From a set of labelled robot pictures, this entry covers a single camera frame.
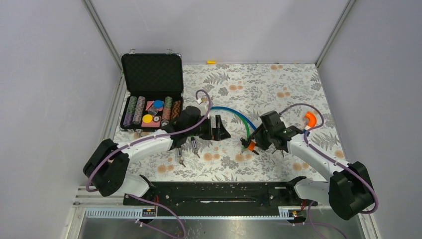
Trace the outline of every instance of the metal rod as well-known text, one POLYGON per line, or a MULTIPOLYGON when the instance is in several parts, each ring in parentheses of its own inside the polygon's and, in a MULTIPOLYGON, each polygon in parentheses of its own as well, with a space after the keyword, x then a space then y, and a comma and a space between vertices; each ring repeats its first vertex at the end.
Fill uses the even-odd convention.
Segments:
POLYGON ((346 4, 346 7, 344 7, 343 12, 340 15, 340 18, 338 19, 337 23, 334 26, 334 29, 332 30, 330 36, 328 37, 327 42, 325 43, 324 47, 322 48, 321 53, 319 54, 318 58, 315 61, 315 65, 317 68, 321 65, 325 55, 327 54, 327 51, 331 47, 335 37, 337 36, 338 32, 340 31, 341 27, 343 26, 344 21, 346 20, 347 16, 349 15, 350 11, 352 10, 354 4, 357 0, 349 0, 346 4))
POLYGON ((123 70, 118 50, 116 49, 110 36, 108 35, 106 28, 103 25, 103 22, 101 22, 100 16, 98 16, 98 13, 95 10, 93 3, 91 2, 91 0, 82 0, 82 2, 84 3, 88 13, 91 16, 92 21, 94 22, 95 26, 100 32, 100 35, 103 38, 104 43, 107 46, 108 50, 110 51, 110 54, 113 57, 114 61, 116 62, 117 66, 119 67, 120 70, 123 70))

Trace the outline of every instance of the poker chip case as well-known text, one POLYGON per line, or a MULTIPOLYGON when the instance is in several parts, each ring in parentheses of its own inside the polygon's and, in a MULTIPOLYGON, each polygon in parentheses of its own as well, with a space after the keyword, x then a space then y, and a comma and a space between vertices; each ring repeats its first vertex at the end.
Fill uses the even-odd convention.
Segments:
POLYGON ((128 53, 121 62, 130 93, 120 121, 122 130, 155 131, 180 113, 184 89, 180 54, 128 53), (162 101, 163 107, 155 108, 154 101, 162 101), (149 114, 154 121, 145 123, 142 118, 149 114), (161 121, 158 126, 156 117, 161 121))

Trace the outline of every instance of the white wall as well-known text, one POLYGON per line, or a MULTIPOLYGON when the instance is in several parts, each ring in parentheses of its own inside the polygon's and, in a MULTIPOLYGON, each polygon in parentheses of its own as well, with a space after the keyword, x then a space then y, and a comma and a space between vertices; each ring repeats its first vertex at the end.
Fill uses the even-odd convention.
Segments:
POLYGON ((0 238, 57 239, 119 72, 81 1, 0 5, 0 238))
POLYGON ((320 68, 349 160, 380 199, 383 239, 420 238, 422 1, 358 1, 320 68))
POLYGON ((120 53, 184 63, 315 62, 347 0, 93 0, 120 53))

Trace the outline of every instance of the poker chip stack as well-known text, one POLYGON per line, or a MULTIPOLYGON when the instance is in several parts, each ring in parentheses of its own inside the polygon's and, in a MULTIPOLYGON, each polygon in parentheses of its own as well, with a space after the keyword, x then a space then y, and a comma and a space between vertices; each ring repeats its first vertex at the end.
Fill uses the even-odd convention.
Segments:
POLYGON ((130 126, 132 124, 133 115, 135 114, 136 102, 137 98, 135 96, 131 96, 129 98, 129 104, 127 105, 123 126, 130 126))
POLYGON ((140 124, 142 120, 142 113, 145 106, 145 97, 140 96, 138 97, 138 102, 136 103, 135 113, 133 115, 133 124, 140 124))
POLYGON ((173 99, 169 96, 167 96, 166 99, 164 100, 163 116, 161 117, 161 126, 165 126, 169 124, 172 102, 173 102, 173 99))
POLYGON ((182 103, 181 101, 174 102, 170 119, 174 119, 177 116, 179 116, 181 103, 182 103))

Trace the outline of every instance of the open case lid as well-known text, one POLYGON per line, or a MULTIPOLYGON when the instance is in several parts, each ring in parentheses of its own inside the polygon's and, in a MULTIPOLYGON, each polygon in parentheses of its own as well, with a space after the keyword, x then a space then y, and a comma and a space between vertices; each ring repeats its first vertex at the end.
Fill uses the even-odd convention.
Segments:
POLYGON ((179 54, 124 54, 121 57, 126 87, 132 95, 180 95, 183 92, 179 54))

